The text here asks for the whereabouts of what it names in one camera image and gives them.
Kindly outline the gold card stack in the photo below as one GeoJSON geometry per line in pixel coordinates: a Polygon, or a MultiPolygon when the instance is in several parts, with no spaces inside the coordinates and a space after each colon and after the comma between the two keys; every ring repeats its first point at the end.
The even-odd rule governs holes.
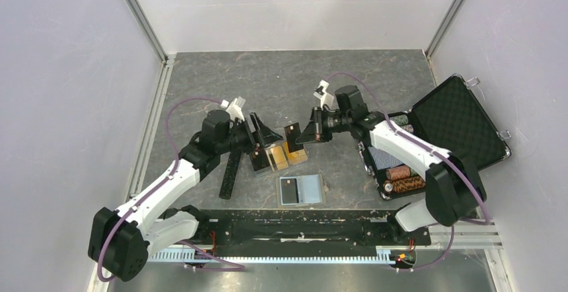
{"type": "Polygon", "coordinates": [[[289,167],[285,151],[281,145],[275,145],[267,149],[267,154],[273,171],[280,171],[289,167]]]}
{"type": "Polygon", "coordinates": [[[307,151],[305,149],[290,151],[288,144],[284,144],[284,150],[290,165],[298,165],[308,160],[307,151]]]}

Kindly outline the clear acrylic card tray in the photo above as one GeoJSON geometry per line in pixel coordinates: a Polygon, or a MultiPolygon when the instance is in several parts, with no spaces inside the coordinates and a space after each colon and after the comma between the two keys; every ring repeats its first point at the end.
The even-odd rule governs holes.
{"type": "Polygon", "coordinates": [[[278,172],[308,160],[307,150],[290,151],[286,141],[280,141],[248,154],[256,175],[278,172]]]}

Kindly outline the beige leather card holder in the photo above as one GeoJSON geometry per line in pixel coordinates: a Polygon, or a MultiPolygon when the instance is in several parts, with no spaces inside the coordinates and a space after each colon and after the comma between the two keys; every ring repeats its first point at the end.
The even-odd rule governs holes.
{"type": "Polygon", "coordinates": [[[277,204],[280,208],[299,208],[306,206],[322,206],[326,203],[324,180],[321,174],[284,176],[276,181],[277,204]],[[281,180],[295,178],[299,194],[298,204],[282,204],[281,180]]]}

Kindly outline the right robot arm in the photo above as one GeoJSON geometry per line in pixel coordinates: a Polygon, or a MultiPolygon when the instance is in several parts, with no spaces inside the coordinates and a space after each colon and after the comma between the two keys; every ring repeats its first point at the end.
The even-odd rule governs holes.
{"type": "Polygon", "coordinates": [[[388,219],[387,236],[403,244],[424,226],[453,226],[476,208],[484,214],[486,194],[476,166],[465,156],[440,148],[403,130],[388,115],[368,110],[357,86],[328,92],[322,80],[314,96],[319,105],[297,143],[325,143],[348,132],[364,145],[387,152],[425,180],[425,197],[399,208],[388,219]]]}

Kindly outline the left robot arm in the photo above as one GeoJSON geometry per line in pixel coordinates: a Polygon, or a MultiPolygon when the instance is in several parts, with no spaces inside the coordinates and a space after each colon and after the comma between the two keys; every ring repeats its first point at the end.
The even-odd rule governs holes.
{"type": "Polygon", "coordinates": [[[191,212],[159,217],[217,168],[225,153],[257,153],[281,140],[256,113],[239,118],[224,110],[210,111],[200,131],[158,179],[118,208],[103,207],[94,215],[88,256],[96,262],[99,280],[130,281],[155,253],[185,239],[205,242],[210,225],[191,212]]]}

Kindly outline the black card stack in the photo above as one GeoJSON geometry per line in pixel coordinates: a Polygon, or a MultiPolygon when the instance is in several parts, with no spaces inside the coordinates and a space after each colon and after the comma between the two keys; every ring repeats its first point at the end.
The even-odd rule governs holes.
{"type": "Polygon", "coordinates": [[[264,173],[271,172],[271,162],[265,149],[254,151],[248,156],[253,168],[253,172],[256,175],[262,175],[264,173]]]}

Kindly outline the blue playing card deck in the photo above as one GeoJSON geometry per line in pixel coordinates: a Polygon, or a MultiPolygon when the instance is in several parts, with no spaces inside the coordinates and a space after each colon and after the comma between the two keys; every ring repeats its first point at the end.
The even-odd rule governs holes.
{"type": "Polygon", "coordinates": [[[369,147],[368,150],[377,169],[389,169],[404,164],[386,151],[375,147],[369,147]]]}

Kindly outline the black glitter stick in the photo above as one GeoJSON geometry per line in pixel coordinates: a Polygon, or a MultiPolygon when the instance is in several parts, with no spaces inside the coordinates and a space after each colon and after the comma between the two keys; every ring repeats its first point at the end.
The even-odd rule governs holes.
{"type": "Polygon", "coordinates": [[[242,157],[242,151],[231,151],[226,162],[226,168],[218,197],[223,200],[229,200],[232,197],[236,176],[242,157]]]}

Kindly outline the purple green chip stack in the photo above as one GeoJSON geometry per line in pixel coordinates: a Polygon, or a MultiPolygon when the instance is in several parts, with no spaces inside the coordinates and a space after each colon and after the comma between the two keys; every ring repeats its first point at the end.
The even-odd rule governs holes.
{"type": "Polygon", "coordinates": [[[390,119],[396,123],[398,126],[404,126],[409,124],[409,118],[407,115],[397,115],[391,116],[390,119]]]}

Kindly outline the purple yellow chip stack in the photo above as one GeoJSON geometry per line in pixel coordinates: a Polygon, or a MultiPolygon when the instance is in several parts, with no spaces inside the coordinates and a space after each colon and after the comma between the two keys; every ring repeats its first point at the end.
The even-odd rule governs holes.
{"type": "Polygon", "coordinates": [[[414,128],[413,128],[412,125],[403,125],[403,126],[401,126],[401,128],[402,128],[404,131],[406,131],[406,132],[408,132],[408,133],[410,133],[410,134],[413,134],[413,133],[415,132],[415,130],[414,130],[414,128]]]}

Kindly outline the brown orange chip stack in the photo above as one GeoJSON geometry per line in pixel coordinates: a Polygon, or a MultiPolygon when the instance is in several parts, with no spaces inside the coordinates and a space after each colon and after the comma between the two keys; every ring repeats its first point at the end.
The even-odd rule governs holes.
{"type": "Polygon", "coordinates": [[[383,183],[382,187],[383,190],[388,194],[401,194],[424,188],[425,180],[420,176],[413,176],[396,180],[388,179],[383,183]]]}

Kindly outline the black poker chip case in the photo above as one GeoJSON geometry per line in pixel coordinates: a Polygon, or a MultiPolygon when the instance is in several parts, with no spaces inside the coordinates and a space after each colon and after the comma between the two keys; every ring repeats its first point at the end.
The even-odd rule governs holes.
{"type": "MultiPolygon", "coordinates": [[[[464,151],[478,170],[486,169],[509,158],[512,152],[471,91],[476,83],[476,78],[464,80],[461,75],[453,74],[411,109],[391,113],[389,117],[407,115],[416,137],[453,152],[464,151]]],[[[387,169],[376,168],[368,148],[360,144],[359,152],[383,200],[424,192],[425,188],[401,194],[386,193],[382,185],[387,180],[387,169]]]]}

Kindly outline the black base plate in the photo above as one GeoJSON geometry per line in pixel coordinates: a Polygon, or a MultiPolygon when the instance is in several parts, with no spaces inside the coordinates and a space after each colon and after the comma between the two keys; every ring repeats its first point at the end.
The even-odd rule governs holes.
{"type": "Polygon", "coordinates": [[[397,234],[390,210],[198,210],[189,242],[218,257],[371,257],[378,246],[429,246],[426,227],[397,234]]]}

